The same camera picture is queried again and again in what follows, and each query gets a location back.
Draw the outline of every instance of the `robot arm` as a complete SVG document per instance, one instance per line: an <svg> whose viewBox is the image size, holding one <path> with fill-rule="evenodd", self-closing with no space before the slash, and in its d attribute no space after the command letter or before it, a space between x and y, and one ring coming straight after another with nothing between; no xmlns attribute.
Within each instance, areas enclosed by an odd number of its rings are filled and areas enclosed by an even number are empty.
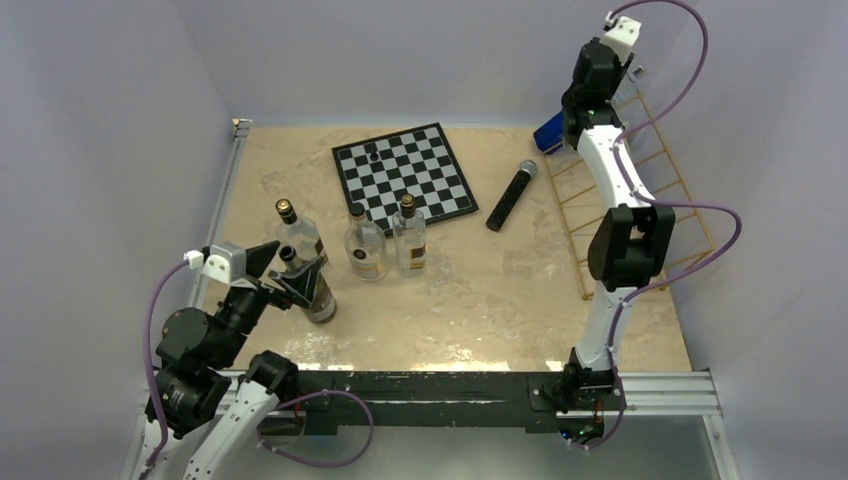
<svg viewBox="0 0 848 480"><path fill-rule="evenodd" d="M220 467L233 449L246 435L255 434L269 411L296 396L297 365L270 351L259 354L240 379L237 401L204 439L230 385L230 379L216 370L232 366L268 304L286 310L293 304L309 307L314 298L320 258L296 271L272 271L271 278L282 289L258 280L279 247L277 241L246 250L225 243L205 250L205 259L199 252L187 254L190 266L231 288L214 315L187 307L165 321L156 347L162 359L156 385L169 439L156 465L147 468L145 462L160 440L152 401L148 402L145 441L133 478L222 478Z"/></svg>
<svg viewBox="0 0 848 480"><path fill-rule="evenodd" d="M610 102L633 61L640 27L630 18L608 15L604 35L580 50L572 84L562 97L563 141L585 160L607 207L589 245L587 262L596 284L588 324L562 380L549 393L563 410L591 410L612 392L607 353L612 349L616 355L632 305L624 305L609 345L613 315L624 297L660 273L674 226L671 208L654 207L632 195L613 155L624 129ZM619 154L634 187L647 192L626 148Z"/></svg>

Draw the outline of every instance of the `dark bottle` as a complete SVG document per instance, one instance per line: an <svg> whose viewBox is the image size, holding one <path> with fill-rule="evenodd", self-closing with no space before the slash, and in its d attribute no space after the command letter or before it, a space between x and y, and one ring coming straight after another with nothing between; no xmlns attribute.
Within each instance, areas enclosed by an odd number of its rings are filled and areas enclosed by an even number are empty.
<svg viewBox="0 0 848 480"><path fill-rule="evenodd" d="M285 263L289 271L296 270L303 265L297 251L291 245L285 245L280 249L280 259ZM336 315L336 298L324 280L324 275L318 273L318 281L315 285L315 296L309 308L301 308L306 318L312 323L327 323Z"/></svg>

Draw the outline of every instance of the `black microphone handle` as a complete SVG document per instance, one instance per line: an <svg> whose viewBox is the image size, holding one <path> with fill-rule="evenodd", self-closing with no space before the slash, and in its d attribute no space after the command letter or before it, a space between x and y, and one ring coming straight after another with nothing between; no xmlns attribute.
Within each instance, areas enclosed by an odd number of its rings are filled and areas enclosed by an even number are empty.
<svg viewBox="0 0 848 480"><path fill-rule="evenodd" d="M524 189L527 187L527 184L530 183L530 179L532 178L533 177L524 170L519 170L515 176L512 177L512 181L509 182L509 186L506 187L506 191L503 196L501 196L501 199L498 201L495 209L492 210L492 214L489 215L489 219L486 220L486 226L489 227L489 230L493 232L500 231L503 223L506 221L506 217L509 216L509 212L512 211L515 203L518 202L518 197L520 197L521 193L524 192Z"/></svg>

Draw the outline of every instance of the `white wall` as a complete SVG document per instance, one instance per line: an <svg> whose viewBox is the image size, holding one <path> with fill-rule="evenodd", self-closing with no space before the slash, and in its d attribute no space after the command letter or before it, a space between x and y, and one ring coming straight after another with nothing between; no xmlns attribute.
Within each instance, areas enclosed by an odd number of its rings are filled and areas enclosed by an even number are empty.
<svg viewBox="0 0 848 480"><path fill-rule="evenodd" d="M620 0L174 0L238 117L287 123L541 125ZM685 24L632 11L656 71Z"/></svg>
<svg viewBox="0 0 848 480"><path fill-rule="evenodd" d="M231 117L167 0L0 2L0 65L0 477L117 478Z"/></svg>
<svg viewBox="0 0 848 480"><path fill-rule="evenodd" d="M661 128L695 197L735 207L745 226L724 260L672 288L687 346L715 375L743 478L845 478L848 5L699 10L709 57ZM690 23L646 94L657 107L699 48ZM732 227L709 224L719 241Z"/></svg>

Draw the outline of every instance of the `microphone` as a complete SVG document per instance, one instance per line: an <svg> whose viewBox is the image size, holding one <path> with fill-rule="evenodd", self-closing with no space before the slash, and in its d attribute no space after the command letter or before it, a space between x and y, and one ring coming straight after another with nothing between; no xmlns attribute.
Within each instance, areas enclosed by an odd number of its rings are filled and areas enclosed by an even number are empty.
<svg viewBox="0 0 848 480"><path fill-rule="evenodd" d="M536 176L536 171L536 162L533 160L524 160L521 162L518 166L518 172L512 177L512 181L509 182L509 186L506 187L506 191L501 196L500 201L498 201L495 209L492 210L489 219L486 220L486 226L489 227L489 230L493 232L500 231L503 222L506 221L506 217L509 216L512 207L515 206L515 202L518 201L518 198L524 192L530 180Z"/></svg>

